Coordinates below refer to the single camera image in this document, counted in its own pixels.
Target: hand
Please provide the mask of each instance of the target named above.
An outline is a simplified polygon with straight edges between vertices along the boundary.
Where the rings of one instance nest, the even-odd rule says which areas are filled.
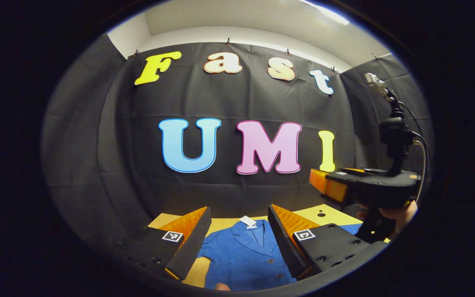
[[[368,209],[366,205],[359,204],[363,209]],[[417,203],[415,201],[410,202],[403,208],[379,208],[379,212],[383,217],[395,220],[395,232],[401,233],[404,227],[411,221],[415,213],[417,212]],[[359,211],[357,218],[364,219],[367,217],[367,211]]]
[[[225,285],[225,284],[222,284],[222,283],[217,283],[217,285],[215,285],[215,290],[219,290],[219,291],[231,291],[230,288]]]

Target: blue letter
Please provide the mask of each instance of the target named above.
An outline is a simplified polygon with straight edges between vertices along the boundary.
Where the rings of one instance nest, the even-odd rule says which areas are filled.
[[[316,84],[320,91],[326,94],[333,94],[333,89],[327,86],[326,81],[329,81],[329,77],[322,73],[322,70],[313,70],[309,72],[310,75],[315,77]]]
[[[221,126],[216,118],[201,118],[195,123],[201,128],[203,151],[196,159],[183,154],[183,130],[188,122],[180,118],[164,120],[159,123],[162,131],[162,156],[168,167],[182,173],[197,173],[208,169],[215,161],[215,130]]]

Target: clothing tag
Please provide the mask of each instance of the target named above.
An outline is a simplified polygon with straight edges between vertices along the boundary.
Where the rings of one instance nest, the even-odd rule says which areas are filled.
[[[251,228],[256,228],[256,221],[247,217],[247,216],[244,216],[243,218],[239,219],[240,221],[242,221],[243,223],[247,224],[249,227],[247,227],[247,229],[251,229]]]

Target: white ceiling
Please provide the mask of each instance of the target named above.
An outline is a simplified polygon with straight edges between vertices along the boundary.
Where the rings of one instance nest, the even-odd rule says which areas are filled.
[[[234,26],[309,43],[353,66],[390,53],[373,36],[299,0],[170,0],[145,12],[153,35],[185,28]]]

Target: ceiling light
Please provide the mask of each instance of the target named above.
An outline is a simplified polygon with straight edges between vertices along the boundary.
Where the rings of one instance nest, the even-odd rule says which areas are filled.
[[[341,23],[341,24],[343,24],[343,25],[349,24],[349,21],[348,21],[347,19],[345,19],[345,18],[343,18],[343,17],[337,15],[336,13],[330,11],[330,10],[327,9],[327,8],[324,8],[324,7],[321,7],[321,6],[312,4],[311,2],[305,1],[305,0],[298,0],[298,1],[303,2],[303,3],[307,4],[307,5],[310,5],[310,6],[314,7],[314,8],[316,8],[316,9],[318,9],[318,10],[321,11],[324,15],[327,15],[328,18],[333,19],[333,20],[335,20],[335,21],[337,21],[337,22],[339,22],[339,23]]]

